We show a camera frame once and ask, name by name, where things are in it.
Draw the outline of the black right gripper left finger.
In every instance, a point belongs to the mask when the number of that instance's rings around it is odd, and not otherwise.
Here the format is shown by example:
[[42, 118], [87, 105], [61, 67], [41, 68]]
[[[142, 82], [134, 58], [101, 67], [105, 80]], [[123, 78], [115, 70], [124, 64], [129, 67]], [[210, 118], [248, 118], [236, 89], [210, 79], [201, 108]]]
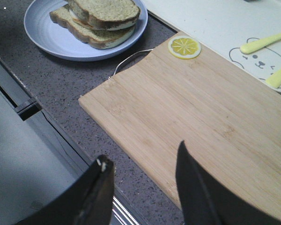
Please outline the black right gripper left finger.
[[114, 163], [100, 155], [63, 194], [18, 225], [108, 225], [114, 195]]

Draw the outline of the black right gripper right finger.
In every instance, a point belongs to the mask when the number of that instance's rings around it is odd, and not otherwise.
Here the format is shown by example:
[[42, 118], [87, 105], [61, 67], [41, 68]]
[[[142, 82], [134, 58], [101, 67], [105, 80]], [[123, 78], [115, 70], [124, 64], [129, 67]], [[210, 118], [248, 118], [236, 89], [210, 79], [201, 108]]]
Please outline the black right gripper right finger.
[[281, 163], [230, 145], [202, 155], [177, 150], [176, 184], [187, 225], [281, 225]]

